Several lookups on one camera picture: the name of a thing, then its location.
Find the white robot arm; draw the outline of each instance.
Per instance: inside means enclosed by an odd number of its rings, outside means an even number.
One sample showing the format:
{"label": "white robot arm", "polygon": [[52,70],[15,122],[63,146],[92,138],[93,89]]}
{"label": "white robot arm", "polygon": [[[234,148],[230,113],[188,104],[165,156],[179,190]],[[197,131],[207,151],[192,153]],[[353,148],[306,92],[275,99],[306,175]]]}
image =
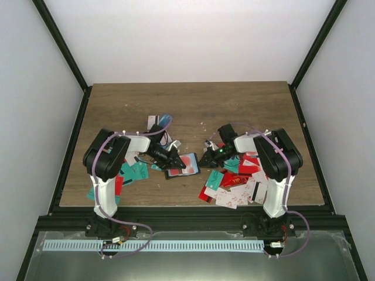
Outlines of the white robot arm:
{"label": "white robot arm", "polygon": [[113,131],[102,129],[83,157],[83,165],[87,168],[87,173],[90,175],[94,185],[94,212],[102,218],[107,218],[107,216],[112,217],[117,211],[115,202],[115,177],[120,171],[127,153],[146,153],[153,157],[155,164],[162,170],[186,168],[173,144],[167,149],[162,148],[159,144],[163,132],[152,136],[118,133],[105,146],[105,149],[100,152],[95,163],[95,179],[93,176],[94,159],[102,144],[113,134],[115,134]]}

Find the red card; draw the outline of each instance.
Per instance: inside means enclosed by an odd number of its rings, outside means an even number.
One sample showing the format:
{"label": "red card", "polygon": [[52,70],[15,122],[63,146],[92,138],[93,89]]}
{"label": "red card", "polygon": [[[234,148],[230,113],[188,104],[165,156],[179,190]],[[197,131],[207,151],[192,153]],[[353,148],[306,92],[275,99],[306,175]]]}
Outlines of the red card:
{"label": "red card", "polygon": [[203,186],[203,188],[202,188],[202,190],[201,190],[198,198],[201,199],[201,200],[203,200],[203,201],[205,201],[205,202],[207,202],[207,203],[211,203],[212,197],[210,197],[208,195],[205,195],[205,193],[204,193],[204,191],[206,190],[206,188],[207,188],[206,186]]}
{"label": "red card", "polygon": [[261,168],[259,166],[244,166],[244,165],[240,165],[240,167],[238,167],[238,174],[240,175],[251,175],[253,173],[256,173],[256,172],[260,172],[261,171]]}
{"label": "red card", "polygon": [[247,154],[243,154],[242,156],[240,156],[240,160],[242,160],[241,163],[245,160],[248,160],[251,163],[254,163],[255,165],[260,166],[258,157],[253,157],[253,156],[250,156],[250,155],[247,155]]}
{"label": "red card", "polygon": [[245,184],[247,180],[248,180],[248,176],[239,176],[235,173],[225,172],[224,177],[221,180],[220,186],[222,187],[236,186],[238,184]]}
{"label": "red card", "polygon": [[116,179],[115,179],[115,195],[116,196],[121,195],[123,181],[124,181],[123,177],[120,177],[119,175],[116,176]]}

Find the gray floor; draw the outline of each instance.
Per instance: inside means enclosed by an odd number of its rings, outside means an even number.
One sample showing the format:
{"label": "gray floor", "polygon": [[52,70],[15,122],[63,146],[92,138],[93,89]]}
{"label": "gray floor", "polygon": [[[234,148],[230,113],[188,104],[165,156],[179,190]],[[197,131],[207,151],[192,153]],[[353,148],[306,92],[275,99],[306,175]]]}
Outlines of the gray floor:
{"label": "gray floor", "polygon": [[[288,238],[285,252],[304,241],[305,233]],[[261,253],[148,252],[103,261],[97,252],[43,252],[42,244],[40,238],[26,280],[358,280],[342,234],[323,231],[312,232],[301,253],[279,260]]]}

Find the white card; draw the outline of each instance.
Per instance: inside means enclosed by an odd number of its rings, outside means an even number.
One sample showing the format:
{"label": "white card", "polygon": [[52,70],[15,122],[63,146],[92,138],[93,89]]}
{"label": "white card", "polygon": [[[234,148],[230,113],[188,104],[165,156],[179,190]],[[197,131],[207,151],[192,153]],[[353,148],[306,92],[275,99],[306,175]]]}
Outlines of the white card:
{"label": "white card", "polygon": [[216,205],[237,209],[237,196],[222,188],[217,189]]}
{"label": "white card", "polygon": [[254,201],[256,203],[263,204],[266,193],[267,193],[267,185],[263,183],[259,183],[257,194],[255,195]]}
{"label": "white card", "polygon": [[259,181],[260,183],[264,183],[268,185],[268,179],[265,176],[264,171],[259,171],[254,174],[252,174],[252,177],[254,178],[255,181]]}
{"label": "white card", "polygon": [[138,152],[128,152],[126,155],[125,155],[125,160],[128,162],[129,166],[133,166],[134,164],[136,164],[136,160],[134,157],[136,157],[138,155]]}
{"label": "white card", "polygon": [[204,193],[205,193],[205,195],[210,196],[214,199],[217,198],[217,190],[213,190],[213,189],[210,189],[210,188],[206,187]]}
{"label": "white card", "polygon": [[163,135],[163,138],[162,140],[160,141],[160,144],[161,145],[167,145],[169,143],[173,142],[173,139],[171,138],[171,136],[168,134],[167,131],[165,131],[164,135]]}
{"label": "white card", "polygon": [[253,193],[250,191],[250,187],[247,184],[231,187],[230,191],[233,192],[237,197],[249,197],[253,195]]}
{"label": "white card", "polygon": [[154,124],[159,123],[159,115],[149,115],[147,119],[147,130],[150,130]]}
{"label": "white card", "polygon": [[241,196],[237,196],[237,205],[247,205],[248,196],[242,194]]}
{"label": "white card", "polygon": [[255,184],[256,184],[257,182],[255,181],[255,179],[254,178],[252,178],[252,177],[249,177],[248,178],[248,180],[247,180],[247,183],[246,183],[246,186],[247,186],[247,191],[248,191],[248,193],[249,193],[249,197],[251,197],[252,195],[253,195],[253,193],[254,193],[254,188],[255,188]]}
{"label": "white card", "polygon": [[249,160],[245,160],[243,163],[242,163],[243,166],[257,166],[256,164],[254,164],[253,162],[250,162]]}

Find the blue object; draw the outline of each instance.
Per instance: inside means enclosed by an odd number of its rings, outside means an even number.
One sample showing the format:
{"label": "blue object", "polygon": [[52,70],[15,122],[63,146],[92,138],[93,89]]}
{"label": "blue object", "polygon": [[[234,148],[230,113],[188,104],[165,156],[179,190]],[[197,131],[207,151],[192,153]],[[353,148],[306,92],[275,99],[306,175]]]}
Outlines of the blue object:
{"label": "blue object", "polygon": [[240,160],[236,157],[234,159],[229,159],[224,161],[224,168],[238,174],[238,167],[240,166]]}
{"label": "blue object", "polygon": [[160,169],[157,165],[155,164],[152,164],[151,165],[151,168],[154,169],[154,170],[157,170],[157,171],[161,171],[162,169]]}
{"label": "blue object", "polygon": [[148,169],[147,165],[144,162],[136,162],[131,166],[135,171],[135,180],[145,180],[148,179]]}
{"label": "blue object", "polygon": [[219,173],[218,171],[212,171],[209,179],[207,180],[206,187],[217,190],[223,177],[224,174]]}
{"label": "blue object", "polygon": [[158,125],[164,128],[170,120],[171,116],[169,114],[164,113],[162,116],[160,116]]}

